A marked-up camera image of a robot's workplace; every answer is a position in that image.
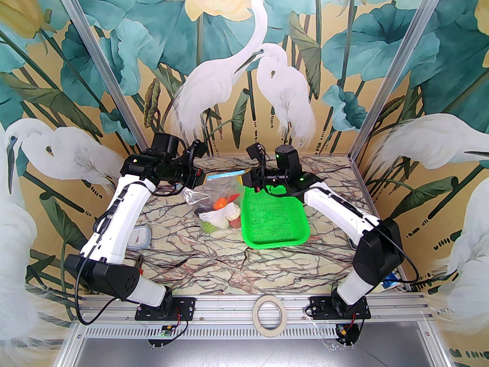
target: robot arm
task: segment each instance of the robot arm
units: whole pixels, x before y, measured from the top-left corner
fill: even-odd
[[[256,143],[247,149],[260,166],[249,170],[241,180],[255,191],[267,190],[268,185],[283,185],[288,195],[297,197],[317,209],[339,226],[357,246],[353,270],[332,290],[332,307],[338,317],[348,317],[353,306],[404,259],[398,225],[369,215],[332,191],[313,173],[304,172],[298,152],[291,145],[275,149],[277,168],[266,168],[264,147]]]
[[[97,219],[93,236],[80,255],[66,258],[66,269],[74,278],[79,277],[84,287],[162,311],[171,308],[170,288],[144,278],[138,268],[123,265],[122,261],[138,216],[160,181],[192,189],[206,178],[200,168],[193,166],[194,158],[206,152],[206,145],[196,140],[177,158],[179,141],[175,136],[156,133],[151,148],[130,155],[124,162],[117,190],[107,211]]]

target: black motor joint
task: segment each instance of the black motor joint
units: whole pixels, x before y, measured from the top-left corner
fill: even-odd
[[[121,175],[136,175],[154,185],[161,181],[171,185],[182,184],[189,189],[202,185],[206,174],[194,166],[195,158],[202,158],[207,146],[195,140],[178,157],[178,144],[183,141],[168,133],[155,133],[151,147],[141,154],[132,154],[124,161]]]

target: roll of tape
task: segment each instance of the roll of tape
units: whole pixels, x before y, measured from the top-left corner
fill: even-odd
[[[275,329],[267,329],[263,327],[263,325],[260,323],[260,320],[258,319],[258,311],[260,310],[260,307],[262,307],[263,304],[267,302],[273,303],[280,311],[280,323]],[[262,296],[255,302],[255,306],[253,306],[253,325],[255,325],[256,330],[258,330],[258,332],[265,337],[278,336],[281,332],[285,330],[285,327],[287,326],[287,310],[285,308],[285,305],[273,295]]]

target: plastic bag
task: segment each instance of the plastic bag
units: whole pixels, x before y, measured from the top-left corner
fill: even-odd
[[[241,228],[241,202],[245,191],[233,172],[208,176],[206,183],[195,190],[182,192],[206,234],[218,229]]]

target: orange toy fruit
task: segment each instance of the orange toy fruit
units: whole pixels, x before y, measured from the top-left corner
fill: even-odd
[[[218,198],[214,203],[214,209],[218,210],[224,208],[228,204],[227,199],[224,197]]]

